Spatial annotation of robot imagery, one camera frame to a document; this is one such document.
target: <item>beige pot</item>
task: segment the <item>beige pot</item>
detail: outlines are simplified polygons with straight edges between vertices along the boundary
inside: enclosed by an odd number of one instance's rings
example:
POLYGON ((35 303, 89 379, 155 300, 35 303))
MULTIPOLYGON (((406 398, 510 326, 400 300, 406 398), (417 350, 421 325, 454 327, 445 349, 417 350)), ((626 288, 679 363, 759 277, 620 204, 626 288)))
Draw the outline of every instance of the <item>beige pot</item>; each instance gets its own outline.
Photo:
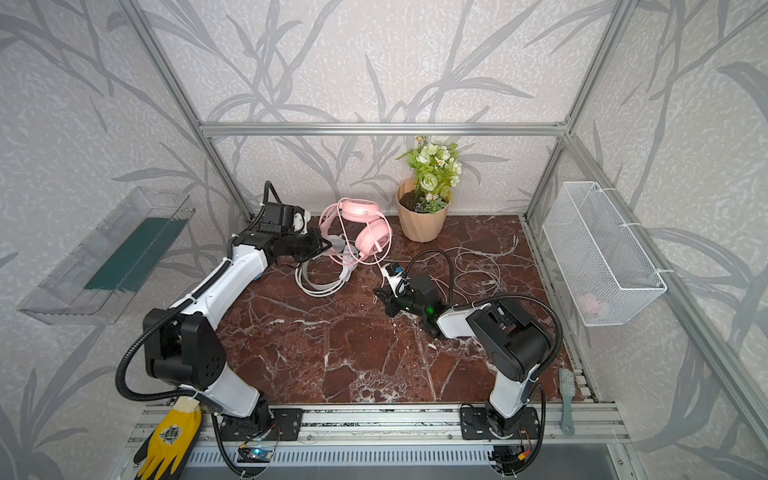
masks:
POLYGON ((446 205, 445 208, 436 214, 418 214, 412 212, 400 204, 400 199, 403 195, 415 189, 415 179, 409 178, 400 184, 400 188, 397 189, 397 193, 395 194, 395 200, 397 200, 397 213, 400 216, 402 232, 406 237, 415 242, 431 242, 440 234, 445 218, 448 216, 448 208, 451 205, 446 205))

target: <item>black mounting plate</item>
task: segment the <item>black mounting plate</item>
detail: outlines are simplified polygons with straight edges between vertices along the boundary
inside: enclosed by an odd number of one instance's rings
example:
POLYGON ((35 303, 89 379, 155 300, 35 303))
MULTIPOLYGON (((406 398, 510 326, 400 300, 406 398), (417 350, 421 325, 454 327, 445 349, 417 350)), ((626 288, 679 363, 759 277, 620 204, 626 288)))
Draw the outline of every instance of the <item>black mounting plate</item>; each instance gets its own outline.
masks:
MULTIPOLYGON (((274 415, 273 422, 277 424, 277 429, 273 428, 270 434, 264 437, 262 440, 274 442, 277 440, 277 436, 280 435, 281 442, 295 442, 299 438, 299 430, 301 429, 301 416, 304 411, 302 409, 270 409, 272 415, 274 415)), ((224 442, 244 442, 246 436, 242 432, 237 431, 236 425, 231 425, 229 422, 221 426, 221 440, 224 442)))
MULTIPOLYGON (((458 410, 458 417, 462 424, 462 438, 464 440, 499 440, 499 437, 491 432, 488 426, 488 412, 484 406, 463 406, 458 410)), ((538 438, 538 412, 533 407, 523 407, 522 415, 517 427, 509 437, 510 440, 519 440, 518 430, 525 428, 531 440, 538 438)))

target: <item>work glove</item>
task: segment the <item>work glove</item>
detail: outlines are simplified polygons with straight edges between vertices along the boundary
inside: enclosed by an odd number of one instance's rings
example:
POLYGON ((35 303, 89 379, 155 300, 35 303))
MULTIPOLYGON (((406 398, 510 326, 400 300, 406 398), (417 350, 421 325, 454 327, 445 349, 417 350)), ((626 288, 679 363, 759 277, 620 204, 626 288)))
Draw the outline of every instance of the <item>work glove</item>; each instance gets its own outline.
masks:
POLYGON ((136 480, 175 480, 181 476, 192 446, 200 431, 200 402, 191 397, 179 397, 134 456, 141 467, 136 480))

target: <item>pink headset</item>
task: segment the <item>pink headset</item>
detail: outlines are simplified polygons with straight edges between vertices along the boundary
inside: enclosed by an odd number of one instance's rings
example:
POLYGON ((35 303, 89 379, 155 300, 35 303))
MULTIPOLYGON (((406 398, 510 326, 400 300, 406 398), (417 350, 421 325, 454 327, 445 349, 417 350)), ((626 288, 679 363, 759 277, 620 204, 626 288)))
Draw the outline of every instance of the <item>pink headset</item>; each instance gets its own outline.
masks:
POLYGON ((342 253, 335 250, 327 250, 328 256, 334 262, 339 265, 354 265, 361 263, 363 265, 376 265, 381 259, 389 254, 389 248, 392 246, 390 240, 392 239, 392 228, 389 226, 389 222, 384 217, 384 214, 379 208, 379 204, 370 200, 362 200, 359 198, 343 198, 333 205, 329 205, 323 214, 320 215, 320 233, 328 238, 328 230, 333 223, 333 219, 339 217, 341 223, 341 229, 344 232, 344 238, 349 250, 352 250, 349 244, 349 237, 346 234, 346 228, 342 218, 349 220, 350 222, 364 223, 366 226, 360 233, 358 233, 355 239, 355 247, 360 251, 360 257, 352 255, 353 262, 345 262, 343 259, 339 260, 336 256, 341 257, 342 253), (376 262, 363 262, 363 260, 377 253, 384 251, 386 247, 386 253, 384 257, 376 258, 376 262))

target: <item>green mat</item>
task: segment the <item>green mat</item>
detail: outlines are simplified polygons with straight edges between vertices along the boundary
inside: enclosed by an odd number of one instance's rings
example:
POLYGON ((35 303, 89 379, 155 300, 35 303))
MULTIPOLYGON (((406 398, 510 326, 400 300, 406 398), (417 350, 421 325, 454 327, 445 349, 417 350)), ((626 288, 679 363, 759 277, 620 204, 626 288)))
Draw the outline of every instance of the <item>green mat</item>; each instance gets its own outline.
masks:
POLYGON ((120 290, 138 292, 186 225, 187 220, 145 218, 93 275, 85 289, 116 290, 120 287, 120 290))

